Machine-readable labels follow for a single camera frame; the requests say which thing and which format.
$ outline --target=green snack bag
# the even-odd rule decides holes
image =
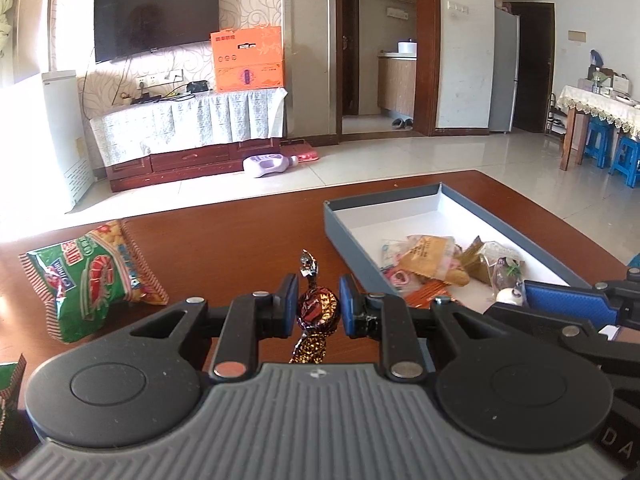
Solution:
[[[26,366],[23,355],[17,363],[0,364],[0,435],[7,418],[18,410],[18,395]]]
[[[114,220],[85,236],[20,256],[27,278],[46,306],[49,335],[65,343],[98,330],[110,304],[169,297],[124,225]]]

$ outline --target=blue stool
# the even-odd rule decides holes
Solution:
[[[584,146],[584,156],[590,156],[598,161],[598,167],[609,165],[609,152],[613,143],[613,124],[598,117],[589,121],[587,143]]]
[[[629,187],[635,187],[636,180],[640,176],[638,162],[640,162],[640,143],[620,135],[609,174],[613,175],[614,171],[619,171],[626,176],[626,184]]]

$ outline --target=lace tablecloth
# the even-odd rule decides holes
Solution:
[[[616,99],[565,86],[558,98],[558,105],[598,116],[621,128],[634,140],[640,140],[640,110]]]
[[[118,109],[91,120],[105,166],[152,153],[282,137],[284,88],[202,92]]]

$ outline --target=black tv screen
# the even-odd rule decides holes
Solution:
[[[218,0],[94,0],[95,60],[209,41],[218,13]]]

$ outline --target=tv stand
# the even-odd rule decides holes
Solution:
[[[107,178],[114,192],[175,182],[187,178],[242,171],[248,156],[280,153],[280,139],[252,139],[158,153],[108,166]]]
[[[286,94],[284,88],[201,92],[92,119],[111,190],[242,171],[248,156],[280,153]]]

